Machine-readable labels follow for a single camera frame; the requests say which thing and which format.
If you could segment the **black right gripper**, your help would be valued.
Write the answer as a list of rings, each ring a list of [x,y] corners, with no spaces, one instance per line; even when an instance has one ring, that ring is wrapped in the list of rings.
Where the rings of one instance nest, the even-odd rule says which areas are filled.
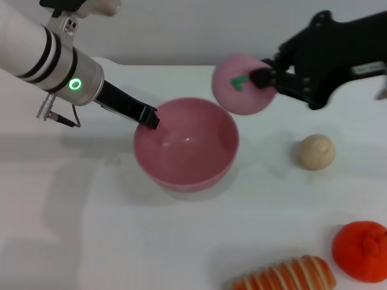
[[[385,30],[386,12],[349,22],[319,12],[279,47],[275,60],[262,59],[266,68],[251,71],[250,81],[322,109],[341,85],[386,74]]]

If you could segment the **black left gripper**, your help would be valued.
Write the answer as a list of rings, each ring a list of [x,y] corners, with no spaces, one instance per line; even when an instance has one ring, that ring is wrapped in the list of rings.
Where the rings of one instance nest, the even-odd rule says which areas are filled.
[[[106,80],[95,102],[152,130],[156,130],[160,122],[156,108],[131,97]]]

